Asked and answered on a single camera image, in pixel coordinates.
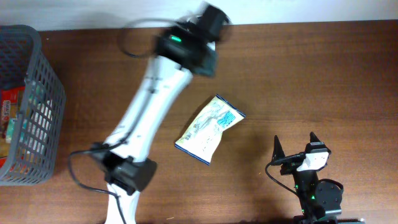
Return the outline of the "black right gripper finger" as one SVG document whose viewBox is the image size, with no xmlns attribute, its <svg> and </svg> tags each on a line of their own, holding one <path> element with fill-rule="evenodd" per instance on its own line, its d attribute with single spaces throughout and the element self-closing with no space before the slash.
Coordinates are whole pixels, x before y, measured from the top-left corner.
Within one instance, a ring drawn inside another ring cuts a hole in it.
<svg viewBox="0 0 398 224">
<path fill-rule="evenodd" d="M 285 154 L 284 154 L 283 148 L 281 146 L 278 136 L 275 135 L 274 136 L 274 149 L 273 149 L 273 153 L 272 153 L 271 162 L 273 164 L 278 164 L 279 161 L 284 158 L 285 158 Z"/>
<path fill-rule="evenodd" d="M 311 144 L 323 144 L 321 140 L 315 135 L 315 133 L 312 131 L 310 133 L 310 143 Z"/>
</svg>

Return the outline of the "teal tissue pack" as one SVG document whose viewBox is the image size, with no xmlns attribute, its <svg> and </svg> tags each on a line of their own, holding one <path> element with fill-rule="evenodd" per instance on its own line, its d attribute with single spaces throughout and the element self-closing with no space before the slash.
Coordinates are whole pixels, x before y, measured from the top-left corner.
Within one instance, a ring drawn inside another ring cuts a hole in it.
<svg viewBox="0 0 398 224">
<path fill-rule="evenodd" d="M 6 143 L 10 144 L 12 141 L 13 133 L 14 133 L 14 127 L 15 124 L 17 123 L 16 118 L 11 118 L 8 122 L 7 129 L 6 129 Z"/>
</svg>

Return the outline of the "orange spaghetti packet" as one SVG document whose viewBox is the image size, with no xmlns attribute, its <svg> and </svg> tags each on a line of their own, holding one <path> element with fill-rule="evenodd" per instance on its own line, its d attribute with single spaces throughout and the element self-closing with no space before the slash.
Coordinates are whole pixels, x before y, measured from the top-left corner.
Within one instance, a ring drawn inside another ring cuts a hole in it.
<svg viewBox="0 0 398 224">
<path fill-rule="evenodd" d="M 10 90 L 1 90 L 1 167 L 6 163 L 11 143 L 6 143 L 6 129 L 11 118 L 17 119 L 24 96 L 24 86 Z"/>
</svg>

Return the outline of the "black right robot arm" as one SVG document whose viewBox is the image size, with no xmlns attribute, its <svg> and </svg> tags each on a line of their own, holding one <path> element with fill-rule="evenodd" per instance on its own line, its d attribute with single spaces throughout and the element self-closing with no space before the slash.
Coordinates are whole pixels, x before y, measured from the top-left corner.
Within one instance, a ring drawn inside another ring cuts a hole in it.
<svg viewBox="0 0 398 224">
<path fill-rule="evenodd" d="M 268 178 L 298 198 L 302 214 L 293 217 L 294 223 L 365 222 L 363 218 L 338 218 L 342 214 L 343 184 L 331 179 L 318 178 L 318 172 L 327 166 L 330 155 L 331 150 L 313 132 L 310 133 L 310 141 L 305 150 L 290 156 L 285 155 L 278 136 L 274 136 L 272 158 L 265 166 L 265 172 Z M 279 166 L 281 175 L 291 175 L 294 178 L 294 188 L 291 189 L 270 175 L 270 166 Z"/>
</svg>

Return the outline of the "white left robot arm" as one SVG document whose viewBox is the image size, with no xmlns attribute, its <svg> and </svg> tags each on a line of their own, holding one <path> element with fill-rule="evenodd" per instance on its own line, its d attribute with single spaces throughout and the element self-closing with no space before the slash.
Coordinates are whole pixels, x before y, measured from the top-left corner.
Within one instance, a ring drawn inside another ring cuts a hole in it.
<svg viewBox="0 0 398 224">
<path fill-rule="evenodd" d="M 213 77 L 228 16 L 207 5 L 194 22 L 174 21 L 155 41 L 142 83 L 114 131 L 92 145 L 109 195 L 106 223 L 135 223 L 140 193 L 157 163 L 148 158 L 154 136 L 171 105 L 195 74 Z"/>
</svg>

